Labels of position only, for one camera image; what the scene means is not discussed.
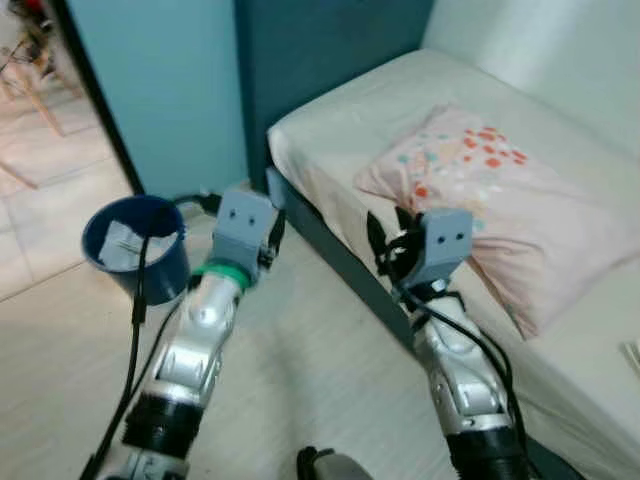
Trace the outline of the black door frame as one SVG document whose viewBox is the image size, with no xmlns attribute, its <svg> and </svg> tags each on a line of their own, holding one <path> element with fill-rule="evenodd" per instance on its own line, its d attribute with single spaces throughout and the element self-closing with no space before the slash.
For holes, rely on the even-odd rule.
<svg viewBox="0 0 640 480">
<path fill-rule="evenodd" d="M 143 195 L 146 188 L 140 179 L 140 175 L 131 161 L 131 155 L 127 150 L 127 146 L 115 123 L 113 114 L 111 114 L 108 100 L 105 99 L 105 93 L 102 91 L 99 78 L 92 67 L 90 55 L 84 47 L 81 32 L 76 24 L 72 9 L 70 9 L 69 0 L 41 0 L 44 4 L 47 14 L 50 15 L 52 22 L 59 29 L 60 36 L 63 38 L 65 50 L 76 67 L 79 74 L 79 82 L 82 84 L 84 93 L 86 93 L 90 104 L 95 110 L 97 118 L 100 120 L 102 132 L 104 132 L 111 150 L 113 150 L 116 164 L 122 169 L 125 180 L 134 195 Z"/>
</svg>

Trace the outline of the white paper trash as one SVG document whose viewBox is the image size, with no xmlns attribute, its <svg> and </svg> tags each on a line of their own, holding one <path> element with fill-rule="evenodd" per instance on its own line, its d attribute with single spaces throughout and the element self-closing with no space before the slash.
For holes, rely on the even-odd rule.
<svg viewBox="0 0 640 480">
<path fill-rule="evenodd" d="M 172 250 L 178 242 L 179 234 L 180 232 L 174 232 L 166 236 L 148 237 L 146 265 L 156 264 L 161 256 Z M 145 239 L 127 224 L 113 220 L 105 230 L 97 260 L 111 271 L 136 270 L 140 265 L 143 242 Z"/>
</svg>

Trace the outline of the wooden chair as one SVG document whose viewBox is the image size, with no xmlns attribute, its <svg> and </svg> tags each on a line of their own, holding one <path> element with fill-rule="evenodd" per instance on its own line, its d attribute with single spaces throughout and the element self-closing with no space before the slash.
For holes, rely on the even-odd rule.
<svg viewBox="0 0 640 480">
<path fill-rule="evenodd" d="M 17 20 L 17 31 L 12 46 L 0 45 L 0 96 L 6 101 L 14 101 L 17 93 L 13 88 L 17 87 L 29 104 L 35 106 L 47 127 L 56 136 L 65 137 L 67 134 L 61 123 L 37 86 L 37 81 L 52 76 L 73 95 L 78 93 L 56 67 L 52 52 L 52 35 L 55 33 L 52 20 L 41 0 L 3 0 L 3 10 Z"/>
</svg>

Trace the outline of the blue upholstered headboard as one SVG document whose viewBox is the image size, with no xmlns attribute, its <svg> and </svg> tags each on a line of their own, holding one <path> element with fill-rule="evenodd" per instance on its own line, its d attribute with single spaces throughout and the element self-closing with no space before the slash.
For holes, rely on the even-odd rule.
<svg viewBox="0 0 640 480">
<path fill-rule="evenodd" d="M 268 188 L 268 137 L 285 114 L 419 49 L 435 0 L 234 0 L 247 172 Z"/>
</svg>

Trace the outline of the grey robot right leg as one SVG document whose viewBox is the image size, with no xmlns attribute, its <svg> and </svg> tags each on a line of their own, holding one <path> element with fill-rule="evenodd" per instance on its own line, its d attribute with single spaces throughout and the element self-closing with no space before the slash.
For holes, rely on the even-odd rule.
<svg viewBox="0 0 640 480">
<path fill-rule="evenodd" d="M 301 449 L 294 462 L 298 480 L 374 480 L 360 463 L 334 449 Z"/>
</svg>

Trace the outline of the cream mattress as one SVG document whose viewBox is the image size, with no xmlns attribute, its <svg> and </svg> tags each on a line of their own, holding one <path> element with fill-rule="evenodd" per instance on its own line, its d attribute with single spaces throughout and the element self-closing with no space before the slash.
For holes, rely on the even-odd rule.
<svg viewBox="0 0 640 480">
<path fill-rule="evenodd" d="M 355 174 L 454 104 L 494 125 L 636 228 L 637 166 L 567 116 L 444 52 L 407 52 L 284 115 L 268 129 L 271 161 L 315 207 L 325 227 L 367 268 L 374 265 L 367 212 L 384 227 L 398 207 L 355 188 Z M 527 430 L 588 480 L 639 480 L 640 376 L 620 343 L 639 337 L 637 255 L 591 284 L 541 334 L 526 338 L 468 260 L 453 276 L 468 316 L 515 364 Z"/>
</svg>

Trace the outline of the pink patterned pillow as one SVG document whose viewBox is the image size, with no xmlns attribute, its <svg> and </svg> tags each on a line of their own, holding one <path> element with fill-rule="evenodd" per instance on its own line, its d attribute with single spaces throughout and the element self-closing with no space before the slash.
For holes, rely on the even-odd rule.
<svg viewBox="0 0 640 480">
<path fill-rule="evenodd" d="M 356 173 L 355 188 L 408 212 L 470 211 L 477 273 L 526 338 L 639 252 L 616 210 L 454 104 Z"/>
</svg>

